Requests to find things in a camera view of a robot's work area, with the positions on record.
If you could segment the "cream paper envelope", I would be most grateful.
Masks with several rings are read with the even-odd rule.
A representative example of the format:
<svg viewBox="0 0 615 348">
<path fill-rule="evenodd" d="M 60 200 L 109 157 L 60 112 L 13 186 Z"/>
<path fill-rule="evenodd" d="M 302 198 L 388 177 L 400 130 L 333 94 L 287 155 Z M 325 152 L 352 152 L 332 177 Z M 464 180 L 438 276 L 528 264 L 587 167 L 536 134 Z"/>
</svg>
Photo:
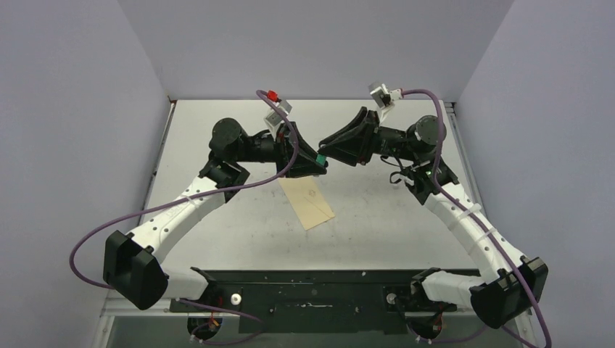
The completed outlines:
<svg viewBox="0 0 615 348">
<path fill-rule="evenodd" d="M 279 178 L 278 182 L 305 231 L 335 217 L 312 176 Z"/>
</svg>

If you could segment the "green white glue stick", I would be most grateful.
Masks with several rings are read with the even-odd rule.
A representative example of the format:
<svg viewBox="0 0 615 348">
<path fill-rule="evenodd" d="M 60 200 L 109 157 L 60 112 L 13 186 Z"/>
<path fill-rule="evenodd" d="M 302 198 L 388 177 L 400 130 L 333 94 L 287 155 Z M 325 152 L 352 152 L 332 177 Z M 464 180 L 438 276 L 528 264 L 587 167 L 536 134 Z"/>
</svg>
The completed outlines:
<svg viewBox="0 0 615 348">
<path fill-rule="evenodd" d="M 316 162 L 320 165 L 327 166 L 327 158 L 322 154 L 317 155 Z"/>
</svg>

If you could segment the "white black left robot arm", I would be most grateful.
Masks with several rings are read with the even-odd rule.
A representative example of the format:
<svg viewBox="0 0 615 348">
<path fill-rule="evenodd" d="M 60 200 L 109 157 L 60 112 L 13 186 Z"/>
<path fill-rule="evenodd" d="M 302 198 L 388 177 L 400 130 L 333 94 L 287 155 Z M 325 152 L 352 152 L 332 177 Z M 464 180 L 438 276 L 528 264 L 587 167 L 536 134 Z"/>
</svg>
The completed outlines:
<svg viewBox="0 0 615 348">
<path fill-rule="evenodd" d="M 205 273 L 196 268 L 188 273 L 164 270 L 164 259 L 206 215 L 247 189 L 249 171 L 241 166 L 243 162 L 273 163 L 282 178 L 326 174 L 326 158 L 302 137 L 297 140 L 294 145 L 288 125 L 250 136 L 233 118 L 217 121 L 209 159 L 178 196 L 179 203 L 127 233 L 116 231 L 107 238 L 104 281 L 140 310 L 149 309 L 164 297 L 186 298 L 198 312 L 211 310 L 216 292 L 208 287 Z"/>
</svg>

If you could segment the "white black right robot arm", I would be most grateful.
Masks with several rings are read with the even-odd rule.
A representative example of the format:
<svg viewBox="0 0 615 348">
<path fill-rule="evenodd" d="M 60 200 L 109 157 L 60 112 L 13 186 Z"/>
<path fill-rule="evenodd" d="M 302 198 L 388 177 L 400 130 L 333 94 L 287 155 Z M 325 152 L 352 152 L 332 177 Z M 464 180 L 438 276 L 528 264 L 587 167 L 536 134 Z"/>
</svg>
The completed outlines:
<svg viewBox="0 0 615 348">
<path fill-rule="evenodd" d="M 529 259 L 487 221 L 444 161 L 436 163 L 439 120 L 424 115 L 407 130 L 384 127 L 377 113 L 362 107 L 352 121 L 320 141 L 318 153 L 346 165 L 364 165 L 375 154 L 408 160 L 395 172 L 417 201 L 437 216 L 473 260 L 477 276 L 430 268 L 410 283 L 419 310 L 438 302 L 472 309 L 490 328 L 500 328 L 539 302 L 548 275 L 539 258 Z"/>
</svg>

